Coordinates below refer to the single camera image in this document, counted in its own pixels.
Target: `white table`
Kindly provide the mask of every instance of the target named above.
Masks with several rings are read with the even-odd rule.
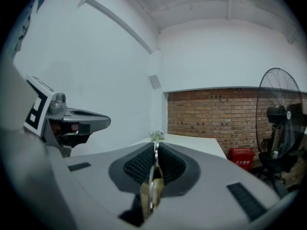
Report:
[[[150,138],[141,140],[137,143],[132,144],[131,146],[146,142],[151,142]],[[220,145],[217,143],[216,139],[213,138],[200,138],[166,134],[163,142],[183,146],[186,148],[215,155],[223,159],[227,159]]]

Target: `red container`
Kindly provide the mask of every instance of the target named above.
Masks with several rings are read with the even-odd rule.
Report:
[[[231,148],[229,152],[229,159],[242,169],[249,171],[255,153],[251,148]]]

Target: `white wall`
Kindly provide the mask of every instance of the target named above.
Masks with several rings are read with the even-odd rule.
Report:
[[[160,82],[162,54],[160,50],[152,53],[148,61],[148,76],[158,76]],[[167,132],[167,94],[163,93],[163,88],[153,90],[151,101],[151,131],[161,130]]]
[[[95,0],[121,18],[152,52],[158,49],[158,30],[137,0]]]
[[[224,19],[164,29],[159,79],[163,92],[216,87],[258,87],[264,73],[282,68],[307,92],[306,51],[269,28]]]
[[[73,155],[125,147],[148,137],[152,87],[148,52],[123,28],[79,0],[46,0],[33,12],[15,64],[67,95],[69,107],[109,116]]]

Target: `electric fan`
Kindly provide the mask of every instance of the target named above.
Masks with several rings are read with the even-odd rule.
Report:
[[[282,69],[268,70],[258,91],[256,136],[259,159],[272,173],[289,172],[297,161],[305,117],[295,80]]]

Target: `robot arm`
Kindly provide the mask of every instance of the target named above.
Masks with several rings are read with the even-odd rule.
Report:
[[[26,77],[27,82],[38,94],[24,126],[40,136],[46,145],[57,147],[63,157],[69,157],[71,149],[86,143],[89,136],[111,124],[108,116],[82,109],[68,108],[64,93],[55,93],[40,79]],[[60,132],[54,134],[52,124],[60,126]],[[71,125],[77,124],[78,130]]]

